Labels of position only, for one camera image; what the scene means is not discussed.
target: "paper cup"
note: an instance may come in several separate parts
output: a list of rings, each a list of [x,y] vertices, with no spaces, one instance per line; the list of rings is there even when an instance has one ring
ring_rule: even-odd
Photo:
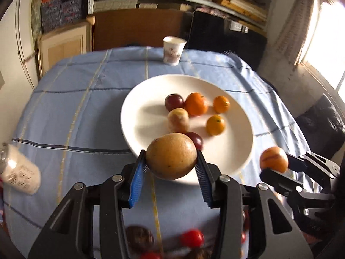
[[[169,36],[163,39],[163,43],[163,62],[171,66],[176,66],[180,62],[181,54],[187,41],[181,38]]]

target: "metal lid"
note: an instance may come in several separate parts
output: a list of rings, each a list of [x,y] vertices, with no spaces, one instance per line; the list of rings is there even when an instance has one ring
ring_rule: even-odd
[[[0,174],[5,170],[7,163],[7,153],[8,153],[8,144],[3,143],[3,148],[0,150]]]

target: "striped tablecloth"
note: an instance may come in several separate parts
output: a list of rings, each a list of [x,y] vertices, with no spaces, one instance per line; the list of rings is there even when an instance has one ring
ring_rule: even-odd
[[[126,47],[92,52],[58,62],[39,82],[25,107],[13,143],[42,172],[33,195],[4,189],[6,221],[13,242],[27,255],[57,204],[77,181],[102,183],[135,161],[120,127],[120,110],[128,92],[149,77],[186,74],[200,77],[234,97],[246,111],[255,134],[252,160],[236,176],[256,185],[259,156],[278,145],[299,155],[308,145],[280,98],[237,55],[185,50],[179,65],[163,64],[163,49]],[[311,189],[304,175],[295,176]],[[99,209],[95,208],[94,217]],[[124,211],[126,225],[141,224],[156,235],[157,248],[178,247],[177,236],[190,228],[211,241],[218,210],[203,202],[198,186],[146,175],[141,198]],[[99,224],[94,221],[94,249],[99,257]]]

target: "white plate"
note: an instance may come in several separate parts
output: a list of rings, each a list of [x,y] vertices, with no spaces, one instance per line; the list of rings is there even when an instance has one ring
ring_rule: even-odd
[[[190,121],[190,131],[198,133],[204,140],[202,151],[206,162],[219,167],[222,174],[238,173],[248,162],[253,146],[251,123],[242,107],[227,92],[196,77],[186,75],[162,75],[150,78],[130,91],[121,109],[121,128],[125,140],[138,156],[147,149],[155,138],[168,134],[167,115],[164,100],[172,93],[184,99],[192,92],[201,93],[209,104],[208,112]],[[225,96],[230,108],[220,114],[226,123],[225,131],[218,136],[206,132],[206,121],[215,114],[213,100]],[[178,182],[198,184],[195,170],[177,179]]]

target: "tangerine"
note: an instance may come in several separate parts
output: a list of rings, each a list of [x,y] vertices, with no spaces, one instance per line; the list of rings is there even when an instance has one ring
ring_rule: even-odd
[[[211,116],[206,123],[207,132],[210,135],[219,135],[225,129],[224,119],[219,115]]]
[[[205,97],[199,92],[193,92],[186,98],[185,109],[190,116],[201,116],[208,110]]]
[[[225,96],[217,96],[213,101],[213,109],[216,113],[225,113],[230,107],[229,99]]]

